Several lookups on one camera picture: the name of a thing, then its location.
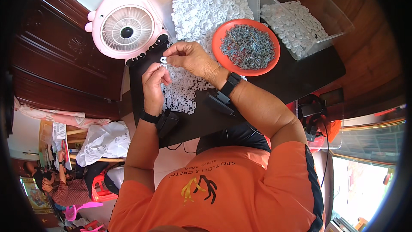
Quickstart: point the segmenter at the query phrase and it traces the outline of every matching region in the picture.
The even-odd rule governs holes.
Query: wristwatch
[[[161,115],[162,114],[160,114],[159,116],[152,116],[150,114],[147,114],[145,109],[142,109],[142,111],[140,111],[140,118],[143,119],[144,121],[147,121],[153,124],[157,124]]]
[[[230,93],[232,92],[234,87],[240,82],[241,79],[242,77],[240,77],[240,75],[232,72],[229,75],[229,78],[227,79],[226,83],[223,85],[220,92],[223,93],[226,97],[229,97]]]
[[[234,87],[240,82],[242,77],[238,75],[237,73],[231,73],[229,75],[229,78],[227,79],[226,83],[223,85],[221,90],[218,90],[218,94],[216,95],[216,98],[223,102],[224,104],[229,104],[230,98],[229,95],[234,89]]]

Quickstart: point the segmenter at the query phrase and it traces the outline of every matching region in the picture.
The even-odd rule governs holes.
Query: striped shirt
[[[67,181],[67,184],[60,183],[59,187],[49,194],[53,201],[61,206],[85,204],[91,201],[84,179]]]

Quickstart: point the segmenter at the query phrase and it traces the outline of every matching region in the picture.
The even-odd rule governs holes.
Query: framed picture
[[[20,177],[20,182],[35,214],[53,213],[49,200],[37,188],[33,178]]]

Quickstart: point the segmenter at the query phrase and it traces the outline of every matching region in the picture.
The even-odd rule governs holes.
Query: black cable
[[[261,134],[260,132],[256,131],[255,129],[251,128],[250,126],[249,126],[249,128],[252,129],[253,132],[258,133],[258,134],[260,134],[261,136],[265,136],[264,134]]]
[[[323,181],[325,180],[326,168],[327,168],[327,159],[329,158],[329,136],[327,135],[327,129],[326,129],[325,122],[323,122],[323,126],[325,127],[325,131],[326,131],[327,156],[326,156],[326,163],[325,163],[325,172],[323,172],[323,179],[322,179],[321,187],[323,186]]]
[[[185,142],[183,142],[183,150],[184,150],[186,153],[189,153],[189,154],[192,154],[192,153],[196,153],[196,152],[197,152],[197,150],[196,150],[195,152],[188,152],[188,151],[186,151],[186,149],[185,149]]]
[[[176,148],[174,148],[174,149],[171,149],[171,148],[169,148],[168,146],[166,146],[166,148],[168,148],[169,150],[171,150],[171,151],[175,151],[175,150],[177,150],[178,149],[178,147],[176,147]]]

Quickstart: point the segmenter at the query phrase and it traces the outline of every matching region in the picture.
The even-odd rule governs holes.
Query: black watch strap
[[[147,121],[149,123],[153,123],[153,124],[157,124],[157,122],[160,119],[160,116],[152,116],[150,114],[147,114],[145,112],[145,109],[142,109],[142,111],[140,112],[140,118],[143,119],[144,121]]]
[[[223,93],[226,97],[229,97],[230,93],[241,79],[242,77],[240,77],[240,75],[232,72],[220,92]]]

